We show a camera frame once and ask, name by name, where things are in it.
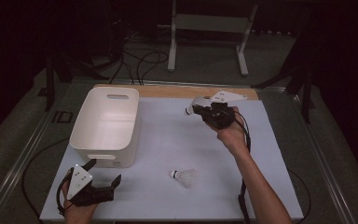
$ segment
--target forearm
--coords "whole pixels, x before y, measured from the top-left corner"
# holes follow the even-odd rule
[[[235,155],[236,163],[246,184],[259,223],[292,223],[269,182],[258,169],[249,153]]]

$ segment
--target hand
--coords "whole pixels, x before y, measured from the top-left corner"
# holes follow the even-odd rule
[[[66,181],[61,188],[63,197],[65,199],[65,201],[63,202],[63,208],[65,209],[65,212],[63,214],[65,217],[65,223],[90,223],[92,215],[94,214],[94,211],[97,208],[98,204],[96,203],[89,206],[77,207],[66,199],[66,195],[68,194],[68,188],[69,181]]]
[[[239,114],[239,110],[236,106],[233,107],[235,113],[235,119],[243,126],[243,119]],[[245,135],[242,127],[237,122],[233,122],[225,129],[217,130],[213,126],[207,124],[211,129],[217,132],[217,139],[223,142],[229,152],[238,157],[243,153],[249,154],[249,149],[246,146]]]

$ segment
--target shuttlecock cork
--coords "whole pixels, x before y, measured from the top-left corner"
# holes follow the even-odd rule
[[[195,169],[189,169],[184,171],[171,171],[170,176],[179,181],[179,183],[181,183],[186,188],[191,188],[196,179],[196,173],[197,172]]]

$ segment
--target person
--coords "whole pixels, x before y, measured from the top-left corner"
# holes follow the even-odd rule
[[[233,108],[236,112],[236,120],[243,125],[244,121],[241,118],[238,108],[236,106]],[[243,128],[236,122],[233,122],[229,127],[220,130],[215,129],[210,125],[208,126],[216,131],[217,138],[234,157],[243,181],[246,184],[258,223],[292,223],[282,201],[253,160],[249,149],[246,146]],[[84,207],[72,205],[66,200],[67,189],[68,182],[62,186],[62,193],[65,198],[64,207],[67,208],[64,214],[65,223],[90,223],[92,214],[98,204]]]

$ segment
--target shuttlecock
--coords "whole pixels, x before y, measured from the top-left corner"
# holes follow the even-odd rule
[[[171,171],[170,176],[179,181],[186,188],[193,186],[194,180],[196,179],[196,170],[184,170],[184,171]]]

